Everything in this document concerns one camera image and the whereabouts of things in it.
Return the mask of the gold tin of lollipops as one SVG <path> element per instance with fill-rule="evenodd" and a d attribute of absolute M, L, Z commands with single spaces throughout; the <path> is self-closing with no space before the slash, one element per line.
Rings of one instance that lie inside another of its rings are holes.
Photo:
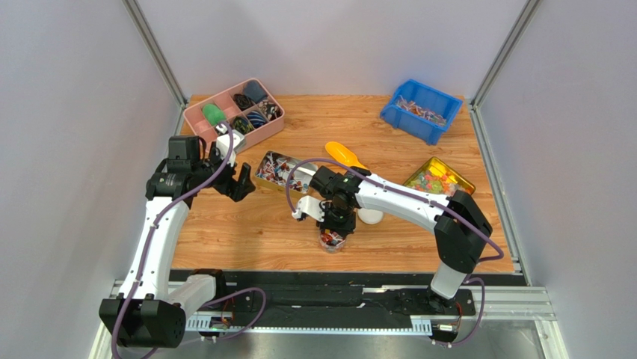
<path fill-rule="evenodd" d="M 306 163 L 292 174 L 291 170 L 300 161 L 300 159 L 282 153 L 267 151 L 255 170 L 255 181 L 261 187 L 281 193 L 285 193 L 285 189 L 289 188 L 292 198 L 309 195 L 313 191 L 310 188 L 310 181 L 318 170 L 318 166 Z"/>

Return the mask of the yellow plastic scoop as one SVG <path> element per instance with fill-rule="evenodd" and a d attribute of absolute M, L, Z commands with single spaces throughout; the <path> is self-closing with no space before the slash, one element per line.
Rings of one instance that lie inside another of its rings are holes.
<path fill-rule="evenodd" d="M 337 142 L 337 141 L 329 141 L 324 146 L 327 153 L 338 163 L 348 166 L 350 168 L 362 168 L 368 170 L 368 168 L 363 165 L 357 155 L 348 149 L 345 145 Z"/>

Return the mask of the white jar lid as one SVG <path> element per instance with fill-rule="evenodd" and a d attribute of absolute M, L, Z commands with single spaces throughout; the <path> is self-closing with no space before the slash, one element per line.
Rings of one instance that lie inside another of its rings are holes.
<path fill-rule="evenodd" d="M 358 209 L 357 216 L 364 224 L 368 225 L 379 224 L 384 219 L 384 213 L 375 209 Z"/>

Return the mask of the clear glass jar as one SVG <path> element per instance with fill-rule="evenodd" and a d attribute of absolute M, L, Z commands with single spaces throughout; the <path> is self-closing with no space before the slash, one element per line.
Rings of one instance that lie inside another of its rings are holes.
<path fill-rule="evenodd" d="M 344 247 L 347 237 L 341 236 L 336 231 L 323 229 L 319 231 L 318 240 L 326 252 L 334 254 Z"/>

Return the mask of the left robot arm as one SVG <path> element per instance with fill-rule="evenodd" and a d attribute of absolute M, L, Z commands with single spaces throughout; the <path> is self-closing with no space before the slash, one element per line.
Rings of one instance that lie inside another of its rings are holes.
<path fill-rule="evenodd" d="M 255 191 L 251 166 L 236 164 L 244 143 L 235 131 L 210 145 L 196 135 L 170 138 L 167 157 L 146 184 L 144 228 L 129 272 L 117 295 L 100 304 L 99 317 L 115 348 L 178 347 L 188 319 L 225 290 L 222 271 L 197 269 L 170 291 L 170 266 L 199 191 L 213 188 L 235 202 Z"/>

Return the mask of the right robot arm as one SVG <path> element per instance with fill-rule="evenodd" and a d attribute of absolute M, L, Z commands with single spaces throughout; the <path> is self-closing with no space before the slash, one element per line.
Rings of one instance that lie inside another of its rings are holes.
<path fill-rule="evenodd" d="M 342 238 L 355 231 L 355 211 L 370 209 L 406 220 L 435 237 L 440 264 L 425 303 L 435 313 L 455 305 L 462 283 L 480 262 L 493 228 L 470 194 L 430 194 L 387 181 L 354 167 L 337 173 L 321 166 L 310 180 L 320 199 L 302 197 L 292 211 L 302 221 L 316 220 L 322 230 Z"/>

